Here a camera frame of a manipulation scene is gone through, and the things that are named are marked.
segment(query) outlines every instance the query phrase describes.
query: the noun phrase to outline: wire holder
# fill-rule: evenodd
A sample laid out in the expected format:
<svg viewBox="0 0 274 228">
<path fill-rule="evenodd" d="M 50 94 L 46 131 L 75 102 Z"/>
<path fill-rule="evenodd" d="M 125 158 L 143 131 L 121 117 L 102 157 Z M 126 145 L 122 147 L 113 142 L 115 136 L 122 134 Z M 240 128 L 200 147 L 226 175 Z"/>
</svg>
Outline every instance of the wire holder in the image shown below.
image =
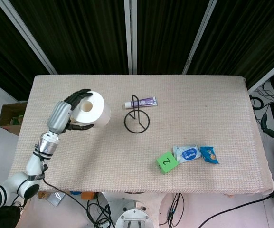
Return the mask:
<svg viewBox="0 0 274 228">
<path fill-rule="evenodd" d="M 139 134 L 139 133 L 142 133 L 144 131 L 146 131 L 149 126 L 150 126 L 150 118 L 149 116 L 146 114 L 146 112 L 140 110 L 140 107 L 139 107 L 139 98 L 136 96 L 136 95 L 132 95 L 132 106 L 133 106 L 133 110 L 130 111 L 128 114 L 126 114 L 125 118 L 124 118 L 124 126 L 126 127 L 126 129 L 128 131 L 130 131 L 131 133 L 135 133 L 135 134 Z M 139 125 L 142 127 L 143 130 L 137 132 L 137 131 L 133 131 L 131 129 L 129 129 L 129 127 L 127 126 L 126 124 L 126 121 L 127 121 L 127 117 L 130 116 L 132 119 L 136 120 L 136 112 L 138 114 L 138 123 Z M 147 119 L 148 119 L 148 123 L 146 125 L 146 127 L 143 126 L 143 124 L 140 122 L 140 113 L 143 113 Z"/>
</svg>

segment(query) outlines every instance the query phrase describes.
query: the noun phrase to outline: orange object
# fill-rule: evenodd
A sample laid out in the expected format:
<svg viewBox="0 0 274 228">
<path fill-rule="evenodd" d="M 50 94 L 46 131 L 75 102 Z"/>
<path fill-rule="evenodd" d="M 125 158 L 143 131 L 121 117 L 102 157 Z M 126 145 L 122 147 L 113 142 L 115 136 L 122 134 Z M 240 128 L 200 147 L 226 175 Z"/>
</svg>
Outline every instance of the orange object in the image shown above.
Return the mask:
<svg viewBox="0 0 274 228">
<path fill-rule="evenodd" d="M 81 199 L 82 200 L 93 200 L 94 194 L 95 194 L 95 192 L 92 192 L 92 191 L 83 191 L 81 193 Z"/>
<path fill-rule="evenodd" d="M 39 191 L 38 192 L 38 198 L 39 199 L 45 199 L 48 196 L 50 196 L 50 192 L 46 192 L 46 191 Z"/>
</svg>

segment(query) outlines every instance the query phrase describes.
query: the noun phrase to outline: textured fabric surface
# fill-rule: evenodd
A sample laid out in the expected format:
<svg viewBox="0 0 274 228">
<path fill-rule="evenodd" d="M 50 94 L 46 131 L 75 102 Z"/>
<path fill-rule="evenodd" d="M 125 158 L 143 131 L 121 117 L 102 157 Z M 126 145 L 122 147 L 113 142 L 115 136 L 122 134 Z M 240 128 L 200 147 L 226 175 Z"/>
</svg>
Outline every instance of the textured fabric surface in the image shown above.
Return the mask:
<svg viewBox="0 0 274 228">
<path fill-rule="evenodd" d="M 79 191 L 269 193 L 273 189 L 244 78 L 240 76 L 37 76 L 31 90 L 10 174 L 25 171 L 54 106 L 90 88 L 109 104 L 112 117 L 101 129 L 67 131 L 50 160 L 46 180 Z M 151 123 L 141 134 L 123 124 L 123 104 L 132 94 L 156 96 L 142 110 Z M 174 145 L 214 146 L 219 165 L 202 158 L 162 174 L 155 159 Z M 52 190 L 44 183 L 42 190 Z"/>
</svg>

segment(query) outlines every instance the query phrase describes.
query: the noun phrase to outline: floor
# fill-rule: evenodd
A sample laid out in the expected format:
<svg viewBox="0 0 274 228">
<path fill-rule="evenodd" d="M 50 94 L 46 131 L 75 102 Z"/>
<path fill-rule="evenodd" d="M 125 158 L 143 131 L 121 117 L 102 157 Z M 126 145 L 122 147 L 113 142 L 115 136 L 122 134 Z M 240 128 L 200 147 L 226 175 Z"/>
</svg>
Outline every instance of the floor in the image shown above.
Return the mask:
<svg viewBox="0 0 274 228">
<path fill-rule="evenodd" d="M 0 90 L 0 109 L 3 104 L 15 102 L 6 93 Z M 268 119 L 268 126 L 274 129 L 274 120 Z M 0 183 L 3 182 L 11 168 L 13 155 L 18 137 L 0 128 Z M 274 179 L 274 140 L 262 133 L 262 140 L 269 166 Z M 197 228 L 205 219 L 211 215 L 237 205 L 258 200 L 262 195 L 235 195 L 228 197 L 221 194 L 184 194 L 185 212 L 178 228 Z M 160 223 L 164 223 L 166 215 L 172 202 L 173 195 L 167 194 L 160 207 Z M 271 216 L 271 209 L 274 206 L 274 199 L 266 200 L 249 205 L 247 207 L 231 211 L 210 220 L 204 228 L 274 228 L 274 221 Z M 174 222 L 179 219 L 182 210 L 182 203 L 178 205 Z M 43 199 L 33 198 L 26 212 L 24 212 L 19 225 L 21 228 L 87 228 L 93 227 L 88 221 L 85 211 L 72 199 L 65 196 L 61 203 L 54 207 Z"/>
</svg>

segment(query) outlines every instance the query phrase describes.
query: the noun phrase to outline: green cube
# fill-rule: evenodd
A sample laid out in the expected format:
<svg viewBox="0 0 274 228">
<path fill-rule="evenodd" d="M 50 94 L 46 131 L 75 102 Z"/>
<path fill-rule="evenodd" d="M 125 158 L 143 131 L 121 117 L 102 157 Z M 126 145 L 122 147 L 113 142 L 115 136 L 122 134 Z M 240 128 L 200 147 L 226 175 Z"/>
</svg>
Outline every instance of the green cube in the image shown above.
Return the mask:
<svg viewBox="0 0 274 228">
<path fill-rule="evenodd" d="M 168 173 L 178 165 L 177 160 L 174 158 L 171 152 L 167 152 L 164 155 L 160 156 L 156 159 L 156 162 L 164 174 Z"/>
</svg>

